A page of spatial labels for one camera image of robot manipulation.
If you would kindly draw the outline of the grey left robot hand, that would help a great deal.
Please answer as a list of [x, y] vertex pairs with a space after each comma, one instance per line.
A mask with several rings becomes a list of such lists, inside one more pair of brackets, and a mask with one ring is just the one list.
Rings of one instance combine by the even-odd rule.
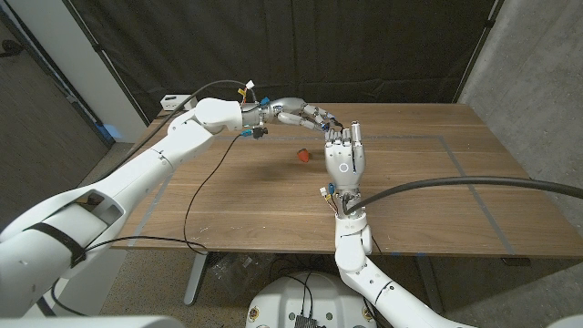
[[343, 124], [323, 108], [313, 106], [298, 97], [264, 99], [241, 107], [242, 125], [262, 127], [265, 124], [284, 124], [326, 132], [330, 128], [342, 130]]

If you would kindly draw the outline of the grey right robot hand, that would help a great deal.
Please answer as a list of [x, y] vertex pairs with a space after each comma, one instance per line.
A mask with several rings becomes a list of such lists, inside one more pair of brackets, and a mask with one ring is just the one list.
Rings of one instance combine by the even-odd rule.
[[366, 160], [361, 124], [353, 121], [349, 128], [330, 128], [324, 135], [324, 155], [327, 172], [339, 195], [357, 196]]

